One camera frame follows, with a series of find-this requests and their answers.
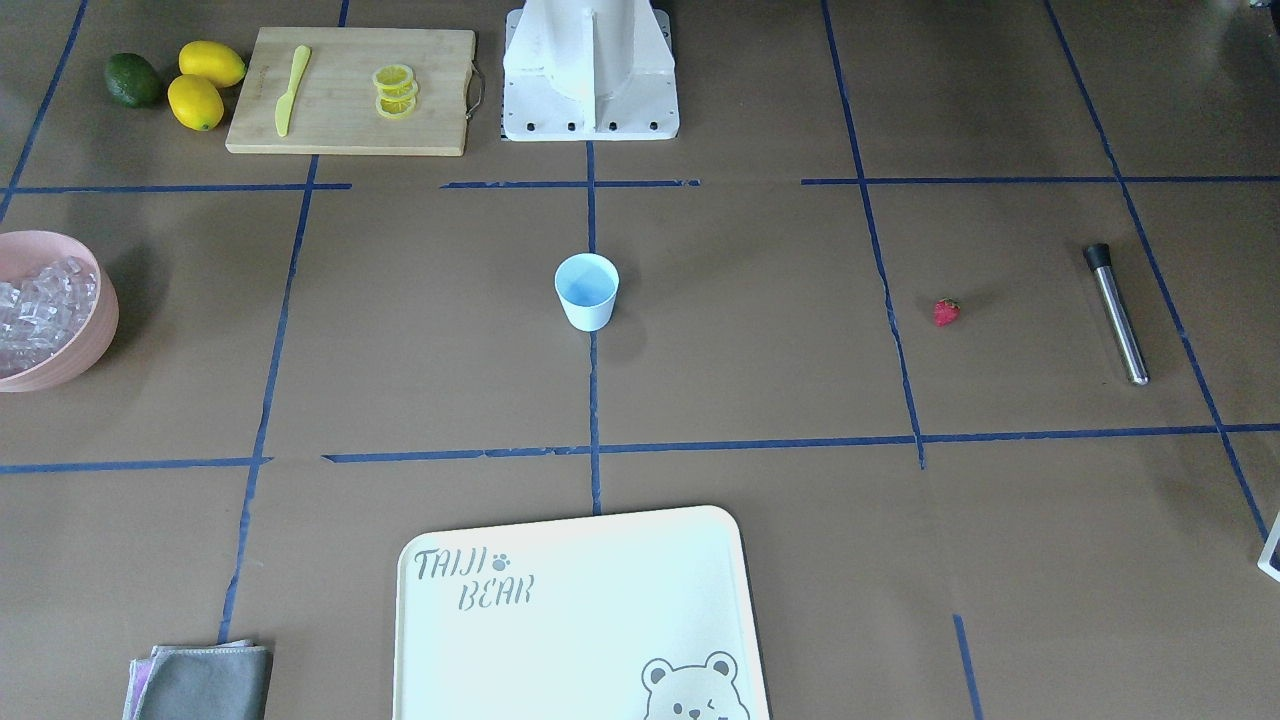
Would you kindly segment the bamboo cutting board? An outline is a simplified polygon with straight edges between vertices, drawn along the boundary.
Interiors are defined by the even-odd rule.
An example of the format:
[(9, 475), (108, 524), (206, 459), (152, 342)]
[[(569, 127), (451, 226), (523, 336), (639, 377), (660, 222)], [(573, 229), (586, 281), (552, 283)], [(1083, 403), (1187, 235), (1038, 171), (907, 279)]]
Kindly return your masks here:
[[(296, 46), (312, 50), (288, 136), (274, 108)], [(468, 128), (477, 36), (471, 29), (274, 27), (259, 29), (225, 146), (239, 154), (458, 158)], [(385, 64), (415, 69), (417, 106), (404, 119), (375, 113), (371, 74)]]

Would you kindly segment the yellow plastic knife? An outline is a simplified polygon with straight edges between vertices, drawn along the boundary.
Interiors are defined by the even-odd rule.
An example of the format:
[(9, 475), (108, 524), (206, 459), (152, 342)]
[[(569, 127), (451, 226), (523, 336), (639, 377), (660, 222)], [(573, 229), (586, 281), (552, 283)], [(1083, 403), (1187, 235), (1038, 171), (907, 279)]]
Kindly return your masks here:
[(274, 108), (274, 129), (276, 136), (280, 138), (284, 138), (289, 133), (294, 101), (311, 55), (312, 50), (306, 45), (296, 46), (292, 53), (285, 87), (282, 95), (276, 99)]

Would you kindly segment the clear ice cubes pile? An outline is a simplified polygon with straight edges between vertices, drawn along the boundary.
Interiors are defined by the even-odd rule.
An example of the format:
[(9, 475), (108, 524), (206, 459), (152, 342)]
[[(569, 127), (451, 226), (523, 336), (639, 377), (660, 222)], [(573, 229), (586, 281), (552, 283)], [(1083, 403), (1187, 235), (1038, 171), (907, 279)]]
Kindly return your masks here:
[(1, 375), (45, 363), (88, 322), (100, 296), (96, 272), (63, 258), (19, 281), (1, 283)]

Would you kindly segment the metal cup rack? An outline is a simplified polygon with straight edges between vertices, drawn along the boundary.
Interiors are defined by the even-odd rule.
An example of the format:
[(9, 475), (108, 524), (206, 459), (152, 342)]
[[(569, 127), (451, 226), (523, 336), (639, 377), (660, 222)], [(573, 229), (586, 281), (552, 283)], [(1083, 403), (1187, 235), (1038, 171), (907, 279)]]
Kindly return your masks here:
[(1256, 566), (1271, 580), (1280, 582), (1279, 570), (1280, 516), (1276, 514), (1257, 557)]

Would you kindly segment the yellow lemon near avocado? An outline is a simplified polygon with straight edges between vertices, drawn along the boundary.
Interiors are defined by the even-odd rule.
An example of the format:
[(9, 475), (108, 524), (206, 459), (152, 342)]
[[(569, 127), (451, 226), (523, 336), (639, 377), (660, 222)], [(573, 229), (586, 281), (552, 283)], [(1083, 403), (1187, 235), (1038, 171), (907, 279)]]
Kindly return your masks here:
[(211, 40), (186, 44), (178, 63), (182, 74), (209, 79), (215, 88), (234, 87), (247, 73), (244, 59), (234, 49)]

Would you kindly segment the yellow lemon outer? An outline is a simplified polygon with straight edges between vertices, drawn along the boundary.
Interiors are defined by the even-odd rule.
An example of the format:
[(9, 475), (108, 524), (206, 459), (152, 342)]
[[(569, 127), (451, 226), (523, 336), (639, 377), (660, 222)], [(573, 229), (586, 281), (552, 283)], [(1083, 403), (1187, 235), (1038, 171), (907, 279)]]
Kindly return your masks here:
[(215, 129), (225, 114), (219, 90), (210, 79), (201, 76), (175, 77), (168, 87), (166, 99), (177, 120), (192, 131)]

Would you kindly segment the grey folded cloth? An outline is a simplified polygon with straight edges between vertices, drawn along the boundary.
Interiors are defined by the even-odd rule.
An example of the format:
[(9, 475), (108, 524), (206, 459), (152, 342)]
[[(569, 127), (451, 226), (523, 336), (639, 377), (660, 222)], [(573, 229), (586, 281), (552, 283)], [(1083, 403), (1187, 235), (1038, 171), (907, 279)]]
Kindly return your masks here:
[(124, 719), (262, 719), (271, 651), (252, 641), (157, 644), (129, 665)]

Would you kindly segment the red strawberry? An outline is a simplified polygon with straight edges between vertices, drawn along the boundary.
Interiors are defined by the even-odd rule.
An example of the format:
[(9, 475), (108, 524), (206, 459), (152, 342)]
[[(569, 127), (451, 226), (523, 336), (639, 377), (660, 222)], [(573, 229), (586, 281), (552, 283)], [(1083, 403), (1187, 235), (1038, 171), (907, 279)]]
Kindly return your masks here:
[(941, 299), (934, 302), (932, 309), (932, 320), (936, 327), (946, 327), (956, 322), (960, 316), (961, 306), (954, 299)]

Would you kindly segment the steel muddler black tip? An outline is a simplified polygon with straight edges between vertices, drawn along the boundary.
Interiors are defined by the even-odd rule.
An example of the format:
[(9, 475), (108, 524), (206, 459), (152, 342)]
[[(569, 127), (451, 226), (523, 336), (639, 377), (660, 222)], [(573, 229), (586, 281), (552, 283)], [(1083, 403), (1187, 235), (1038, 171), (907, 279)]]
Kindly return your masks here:
[(1147, 386), (1149, 373), (1132, 325), (1123, 293), (1117, 286), (1110, 246), (1092, 243), (1083, 249), (1083, 256), (1094, 282), (1098, 286), (1103, 309), (1114, 333), (1126, 378), (1134, 386)]

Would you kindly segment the white pole mount base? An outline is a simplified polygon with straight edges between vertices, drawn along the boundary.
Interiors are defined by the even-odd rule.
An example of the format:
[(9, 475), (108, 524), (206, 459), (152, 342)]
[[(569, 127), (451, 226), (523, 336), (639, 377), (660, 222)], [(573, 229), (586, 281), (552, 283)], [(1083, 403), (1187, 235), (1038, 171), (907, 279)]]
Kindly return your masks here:
[(508, 141), (678, 135), (671, 20), (649, 1), (526, 1), (506, 17), (502, 65)]

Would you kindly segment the blue plastic cup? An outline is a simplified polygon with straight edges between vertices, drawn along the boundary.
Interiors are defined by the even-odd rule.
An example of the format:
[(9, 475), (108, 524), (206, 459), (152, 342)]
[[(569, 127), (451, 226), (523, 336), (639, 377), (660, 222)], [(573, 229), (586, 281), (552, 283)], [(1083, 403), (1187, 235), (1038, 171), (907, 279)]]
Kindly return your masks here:
[(567, 322), (577, 331), (605, 327), (620, 291), (620, 273), (599, 254), (580, 252), (556, 269), (554, 288)]

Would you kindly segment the cream bear tray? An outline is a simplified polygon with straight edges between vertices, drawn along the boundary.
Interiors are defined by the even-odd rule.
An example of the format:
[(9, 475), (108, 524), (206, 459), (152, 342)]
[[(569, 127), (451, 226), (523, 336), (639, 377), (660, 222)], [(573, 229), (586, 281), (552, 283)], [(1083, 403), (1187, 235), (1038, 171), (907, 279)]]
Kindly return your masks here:
[(768, 719), (739, 524), (701, 505), (401, 551), (396, 719)]

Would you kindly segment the green avocado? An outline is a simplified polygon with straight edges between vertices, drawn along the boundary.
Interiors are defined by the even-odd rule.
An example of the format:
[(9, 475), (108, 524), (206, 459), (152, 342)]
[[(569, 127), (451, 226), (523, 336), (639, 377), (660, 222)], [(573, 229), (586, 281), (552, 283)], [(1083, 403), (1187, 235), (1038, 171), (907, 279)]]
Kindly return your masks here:
[(124, 108), (155, 106), (164, 83), (154, 65), (134, 53), (115, 53), (105, 64), (104, 82), (109, 97)]

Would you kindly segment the pink bowl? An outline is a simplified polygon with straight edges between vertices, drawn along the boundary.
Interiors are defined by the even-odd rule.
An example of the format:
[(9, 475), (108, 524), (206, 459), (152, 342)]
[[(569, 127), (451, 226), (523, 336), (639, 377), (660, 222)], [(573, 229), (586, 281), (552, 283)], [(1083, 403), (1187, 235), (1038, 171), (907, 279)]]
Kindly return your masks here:
[(51, 231), (1, 237), (5, 393), (47, 389), (83, 374), (108, 350), (116, 293), (78, 240)]

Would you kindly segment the lemon slices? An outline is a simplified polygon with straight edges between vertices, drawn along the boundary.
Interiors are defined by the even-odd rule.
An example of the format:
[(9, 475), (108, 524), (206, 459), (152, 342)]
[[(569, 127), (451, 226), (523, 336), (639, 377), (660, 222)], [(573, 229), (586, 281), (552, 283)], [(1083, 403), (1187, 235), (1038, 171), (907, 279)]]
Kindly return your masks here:
[(379, 67), (371, 74), (375, 90), (375, 113), (388, 120), (404, 119), (417, 106), (419, 83), (415, 69), (393, 63)]

